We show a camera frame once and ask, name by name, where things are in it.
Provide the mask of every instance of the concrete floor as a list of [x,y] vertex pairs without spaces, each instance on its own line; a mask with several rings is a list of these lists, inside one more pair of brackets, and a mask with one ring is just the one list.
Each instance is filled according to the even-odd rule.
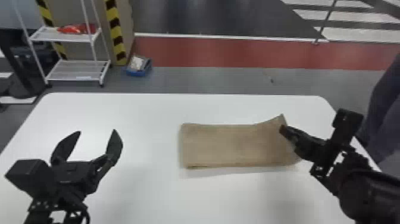
[[[337,110],[365,114],[373,86],[383,71],[156,67],[147,77],[130,77],[114,67],[105,88],[96,83],[59,82],[49,92],[132,92],[196,94],[318,95]],[[34,105],[12,105],[0,113],[0,151]]]

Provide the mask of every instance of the blue basket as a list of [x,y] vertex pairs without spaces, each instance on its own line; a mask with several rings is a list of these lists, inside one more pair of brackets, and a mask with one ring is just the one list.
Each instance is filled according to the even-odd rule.
[[145,69],[143,71],[134,71],[134,70],[128,69],[128,67],[125,67],[124,70],[128,76],[144,77],[144,76],[146,76],[147,73],[150,72],[151,68],[152,68],[152,61],[151,61],[151,59],[149,59],[147,61]]

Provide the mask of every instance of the beige towel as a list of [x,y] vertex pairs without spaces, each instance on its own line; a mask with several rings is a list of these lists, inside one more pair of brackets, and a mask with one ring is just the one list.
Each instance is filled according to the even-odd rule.
[[283,114],[254,125],[182,124],[180,162],[189,169],[294,164],[300,158],[279,134],[281,125],[286,125]]

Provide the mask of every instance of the white floor stripe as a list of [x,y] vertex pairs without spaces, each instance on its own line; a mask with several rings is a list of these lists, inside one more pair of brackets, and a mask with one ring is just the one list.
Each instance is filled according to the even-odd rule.
[[[318,10],[294,10],[302,18],[306,20],[324,20],[327,11]],[[395,17],[382,13],[349,13],[334,11],[329,17],[329,20],[337,21],[359,21],[372,23],[400,23]]]
[[[187,35],[170,33],[135,33],[136,37],[147,38],[198,38],[198,39],[235,39],[235,40],[253,40],[253,41],[298,41],[312,42],[315,38],[274,38],[265,36],[225,36],[225,35]],[[320,42],[328,42],[327,39],[321,39]]]
[[384,1],[400,7],[400,0],[384,0]]
[[33,104],[36,97],[30,97],[26,99],[16,99],[14,97],[0,97],[0,103],[2,104]]
[[400,30],[370,30],[326,27],[322,34],[330,41],[400,43]]
[[[299,5],[321,5],[331,6],[333,0],[281,0],[285,4],[299,4]],[[365,4],[360,1],[337,1],[336,6],[340,7],[358,7],[358,8],[372,8],[371,5]]]
[[8,79],[12,72],[0,72],[0,79]]

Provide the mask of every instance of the shelf rack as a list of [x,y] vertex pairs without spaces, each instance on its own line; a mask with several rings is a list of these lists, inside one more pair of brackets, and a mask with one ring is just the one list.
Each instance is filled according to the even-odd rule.
[[[45,26],[45,23],[42,20],[43,26],[29,36],[21,14],[14,3],[14,0],[11,0],[14,11],[17,15],[18,20],[21,23],[21,27],[24,31],[29,47],[32,50],[36,64],[39,67],[39,71],[46,85],[49,85],[49,81],[97,81],[99,82],[101,87],[104,86],[104,77],[107,73],[107,70],[111,66],[111,60],[107,48],[107,43],[104,38],[104,34],[102,33],[102,30],[100,28],[99,15],[96,11],[94,0],[90,1],[92,4],[92,8],[94,11],[98,27],[96,33],[90,33],[89,19],[88,19],[88,14],[86,12],[86,6],[84,0],[80,0],[80,3],[82,5],[83,16],[85,18],[87,34],[74,35],[74,34],[60,33],[59,31],[57,31],[57,27]],[[108,57],[106,61],[98,61],[97,59],[95,51],[95,41],[97,40],[98,36],[102,37],[105,52]],[[63,60],[60,54],[57,52],[59,57],[58,62],[53,66],[52,70],[48,74],[45,74],[42,65],[40,64],[38,55],[36,54],[35,49],[33,47],[33,43],[37,41],[51,42],[53,47],[54,47],[54,42],[89,43],[93,54],[93,60],[92,61]]]

